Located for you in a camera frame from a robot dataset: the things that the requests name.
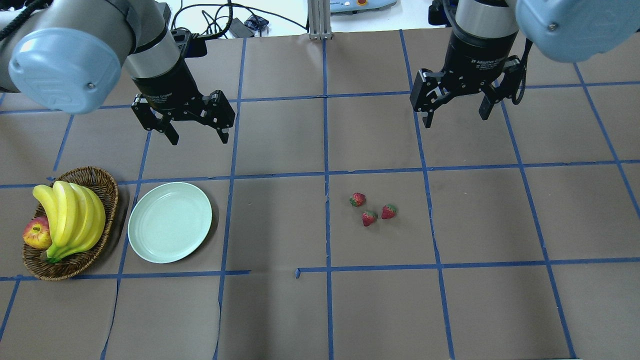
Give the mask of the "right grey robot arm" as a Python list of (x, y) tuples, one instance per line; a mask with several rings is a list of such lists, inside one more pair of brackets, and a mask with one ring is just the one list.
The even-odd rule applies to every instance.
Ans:
[(637, 0), (434, 0), (430, 25), (450, 27), (445, 63), (421, 68), (409, 96), (430, 128), (435, 111), (461, 96), (483, 94), (478, 114), (518, 105), (532, 47), (558, 63), (577, 63), (618, 47), (639, 30)]

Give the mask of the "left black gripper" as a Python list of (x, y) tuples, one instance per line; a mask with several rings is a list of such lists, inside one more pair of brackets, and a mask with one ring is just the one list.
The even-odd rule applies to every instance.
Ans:
[[(221, 90), (209, 95), (199, 91), (194, 76), (185, 61), (178, 61), (161, 75), (142, 78), (132, 76), (139, 90), (139, 100), (131, 105), (138, 121), (143, 126), (157, 126), (158, 132), (167, 137), (170, 144), (178, 145), (179, 134), (171, 121), (199, 121), (207, 126), (232, 126), (236, 113)], [(152, 111), (170, 119), (157, 120)], [(230, 127), (216, 129), (222, 144), (228, 144)]]

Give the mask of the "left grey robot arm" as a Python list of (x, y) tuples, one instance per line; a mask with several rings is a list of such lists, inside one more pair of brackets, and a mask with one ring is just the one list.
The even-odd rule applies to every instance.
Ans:
[(209, 36), (172, 29), (155, 0), (3, 0), (0, 86), (71, 115), (101, 107), (128, 71), (142, 128), (179, 141), (173, 122), (194, 121), (229, 140), (236, 114), (217, 89), (199, 91), (186, 59), (206, 54)]

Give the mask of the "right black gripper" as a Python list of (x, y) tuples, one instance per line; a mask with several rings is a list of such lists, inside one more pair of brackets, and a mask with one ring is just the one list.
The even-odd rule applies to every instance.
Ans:
[(501, 38), (480, 38), (451, 34), (440, 71), (421, 68), (409, 96), (414, 112), (423, 113), (423, 125), (430, 129), (434, 111), (453, 98), (483, 93), (478, 109), (483, 121), (489, 119), (496, 103), (523, 98), (523, 59), (510, 55), (516, 34)]

